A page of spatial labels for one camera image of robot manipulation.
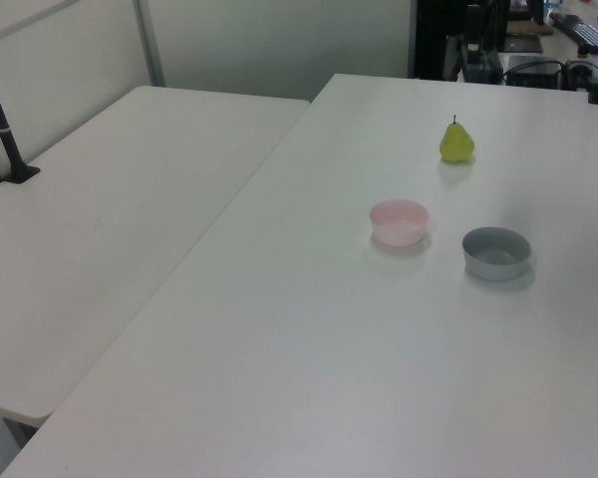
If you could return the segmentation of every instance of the white wall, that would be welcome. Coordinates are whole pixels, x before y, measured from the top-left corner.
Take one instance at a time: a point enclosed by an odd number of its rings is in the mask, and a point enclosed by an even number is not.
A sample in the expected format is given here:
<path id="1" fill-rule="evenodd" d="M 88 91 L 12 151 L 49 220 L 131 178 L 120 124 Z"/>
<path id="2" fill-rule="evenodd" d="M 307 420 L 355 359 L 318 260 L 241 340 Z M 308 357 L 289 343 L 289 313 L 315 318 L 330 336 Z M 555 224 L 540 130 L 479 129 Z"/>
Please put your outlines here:
<path id="1" fill-rule="evenodd" d="M 149 83 L 133 0 L 80 0 L 0 39 L 0 100 L 27 162 Z"/>
<path id="2" fill-rule="evenodd" d="M 416 0 L 142 3 L 169 87 L 312 101 L 335 73 L 409 72 Z"/>

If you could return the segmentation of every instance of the green pear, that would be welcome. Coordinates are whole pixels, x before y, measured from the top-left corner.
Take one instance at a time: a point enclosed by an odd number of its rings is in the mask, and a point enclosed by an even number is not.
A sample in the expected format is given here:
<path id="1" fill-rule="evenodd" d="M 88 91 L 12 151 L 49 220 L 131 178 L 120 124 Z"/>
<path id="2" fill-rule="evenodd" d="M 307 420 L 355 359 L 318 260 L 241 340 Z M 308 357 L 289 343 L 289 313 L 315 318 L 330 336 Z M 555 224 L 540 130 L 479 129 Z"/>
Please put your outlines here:
<path id="1" fill-rule="evenodd" d="M 441 140 L 439 151 L 441 157 L 450 162 L 467 161 L 474 152 L 474 141 L 462 124 L 456 122 L 456 115 L 454 115 L 454 121 L 446 129 L 446 135 Z"/>

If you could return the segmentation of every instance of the tabletop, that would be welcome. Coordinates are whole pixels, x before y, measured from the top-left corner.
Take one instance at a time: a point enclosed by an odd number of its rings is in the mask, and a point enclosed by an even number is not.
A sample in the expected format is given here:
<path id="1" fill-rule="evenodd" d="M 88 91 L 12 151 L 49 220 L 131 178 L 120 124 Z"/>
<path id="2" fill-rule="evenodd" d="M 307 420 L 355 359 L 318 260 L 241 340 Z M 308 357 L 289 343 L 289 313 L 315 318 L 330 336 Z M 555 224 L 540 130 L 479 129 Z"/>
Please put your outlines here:
<path id="1" fill-rule="evenodd" d="M 0 414 L 58 407 L 307 105 L 141 87 L 0 184 Z"/>
<path id="2" fill-rule="evenodd" d="M 440 160 L 453 115 L 467 164 Z M 391 197 L 428 208 L 420 244 L 371 238 Z M 523 234 L 531 270 L 471 277 L 461 239 L 486 225 Z M 21 476 L 598 477 L 598 106 L 335 76 Z"/>

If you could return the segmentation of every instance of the table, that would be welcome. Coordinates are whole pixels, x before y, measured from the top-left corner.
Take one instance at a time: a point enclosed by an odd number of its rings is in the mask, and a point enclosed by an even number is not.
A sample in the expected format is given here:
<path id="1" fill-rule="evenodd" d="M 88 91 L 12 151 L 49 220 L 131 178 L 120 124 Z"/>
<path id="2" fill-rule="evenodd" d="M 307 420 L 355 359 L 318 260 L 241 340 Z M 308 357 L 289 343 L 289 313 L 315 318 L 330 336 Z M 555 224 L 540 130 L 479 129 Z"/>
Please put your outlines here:
<path id="1" fill-rule="evenodd" d="M 55 411 L 307 108 L 142 87 L 0 184 L 0 414 Z"/>
<path id="2" fill-rule="evenodd" d="M 452 115 L 469 164 L 440 162 Z M 368 221 L 399 196 L 432 217 L 401 252 Z M 469 276 L 483 225 L 525 235 L 532 271 Z M 24 476 L 598 476 L 598 106 L 335 76 L 4 474 Z"/>
<path id="3" fill-rule="evenodd" d="M 554 10 L 563 14 L 578 15 L 580 18 L 583 19 L 584 22 L 588 23 L 589 25 L 598 30 L 598 0 L 592 0 L 589 3 L 584 3 L 580 0 L 564 0 L 563 4 L 559 7 L 556 7 Z M 547 18 L 545 20 L 545 23 L 553 27 L 553 21 L 550 18 Z M 572 39 L 570 39 L 567 35 L 565 35 L 557 28 L 553 27 L 553 29 L 553 35 L 545 35 L 540 37 L 540 43 L 542 44 L 543 48 L 542 54 L 499 54 L 500 61 L 503 65 L 503 70 L 507 71 L 507 65 L 509 62 L 509 57 L 511 55 L 552 57 L 563 63 L 568 61 L 580 61 L 581 59 L 577 57 L 578 45 L 576 44 L 576 42 L 574 42 Z M 591 62 L 598 67 L 598 55 L 589 55 L 587 58 L 582 59 L 582 61 Z M 592 70 L 594 70 L 595 72 L 594 75 L 598 76 L 598 70 L 594 68 L 592 68 Z"/>

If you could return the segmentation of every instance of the computer keyboard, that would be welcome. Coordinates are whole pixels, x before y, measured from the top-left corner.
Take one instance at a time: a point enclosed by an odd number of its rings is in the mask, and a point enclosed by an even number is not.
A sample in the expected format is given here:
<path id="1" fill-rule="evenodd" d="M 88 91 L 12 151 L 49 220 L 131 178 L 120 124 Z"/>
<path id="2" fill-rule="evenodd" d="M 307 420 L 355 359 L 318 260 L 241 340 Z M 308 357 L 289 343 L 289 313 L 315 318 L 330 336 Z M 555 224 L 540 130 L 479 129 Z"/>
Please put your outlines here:
<path id="1" fill-rule="evenodd" d="M 598 30 L 583 22 L 579 16 L 551 12 L 549 18 L 554 21 L 554 27 L 578 45 L 589 45 L 589 53 L 598 53 Z"/>

